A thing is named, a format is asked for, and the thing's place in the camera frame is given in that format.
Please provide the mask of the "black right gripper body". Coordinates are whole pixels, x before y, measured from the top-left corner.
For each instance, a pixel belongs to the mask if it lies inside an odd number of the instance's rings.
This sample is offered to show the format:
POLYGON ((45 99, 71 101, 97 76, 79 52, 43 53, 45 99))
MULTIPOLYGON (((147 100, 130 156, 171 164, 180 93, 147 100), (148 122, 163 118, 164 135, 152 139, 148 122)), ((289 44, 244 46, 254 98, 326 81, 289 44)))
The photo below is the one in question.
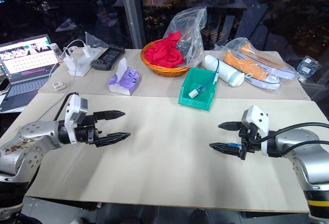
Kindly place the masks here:
POLYGON ((261 150, 261 144, 257 141, 261 138, 258 133, 258 127, 249 123, 248 125, 239 122, 239 137, 241 138, 241 149, 239 152, 239 158, 245 160, 247 153, 255 153, 261 150))

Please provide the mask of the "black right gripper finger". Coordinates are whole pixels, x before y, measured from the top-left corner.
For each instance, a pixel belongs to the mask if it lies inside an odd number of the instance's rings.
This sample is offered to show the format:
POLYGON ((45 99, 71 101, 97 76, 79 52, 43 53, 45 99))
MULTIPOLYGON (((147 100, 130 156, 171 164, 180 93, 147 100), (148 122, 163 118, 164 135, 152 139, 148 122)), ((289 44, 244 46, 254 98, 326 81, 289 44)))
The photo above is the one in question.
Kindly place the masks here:
POLYGON ((236 143, 210 143, 209 146, 223 154, 241 157, 242 146, 236 143))
POLYGON ((241 129, 242 122, 237 121, 230 121, 230 122, 223 122, 218 125, 218 128, 228 130, 228 131, 239 131, 241 129))

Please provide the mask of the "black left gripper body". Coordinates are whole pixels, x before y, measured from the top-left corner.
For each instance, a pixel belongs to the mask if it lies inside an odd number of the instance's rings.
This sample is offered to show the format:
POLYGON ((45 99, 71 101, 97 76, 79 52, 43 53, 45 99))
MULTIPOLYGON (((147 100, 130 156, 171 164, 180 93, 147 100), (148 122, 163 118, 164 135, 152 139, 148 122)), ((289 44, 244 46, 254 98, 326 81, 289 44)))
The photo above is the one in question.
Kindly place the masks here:
POLYGON ((99 133, 96 129, 97 119, 94 115, 87 115, 81 123, 76 127, 76 140, 87 144, 94 144, 99 146, 98 143, 99 133))

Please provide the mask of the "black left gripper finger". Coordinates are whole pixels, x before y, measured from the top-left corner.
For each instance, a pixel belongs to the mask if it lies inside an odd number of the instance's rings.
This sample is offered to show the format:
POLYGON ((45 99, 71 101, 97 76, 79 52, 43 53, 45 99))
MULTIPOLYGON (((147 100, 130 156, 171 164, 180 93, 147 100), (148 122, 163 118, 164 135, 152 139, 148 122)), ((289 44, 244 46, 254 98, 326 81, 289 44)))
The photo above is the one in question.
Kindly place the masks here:
POLYGON ((94 112, 94 121, 98 122, 99 120, 113 120, 124 116, 125 113, 118 110, 106 110, 94 112))
POLYGON ((108 134, 107 136, 99 137, 95 142, 95 146, 103 147, 107 145, 112 145, 126 139, 130 135, 131 135, 130 133, 123 133, 123 132, 108 134))

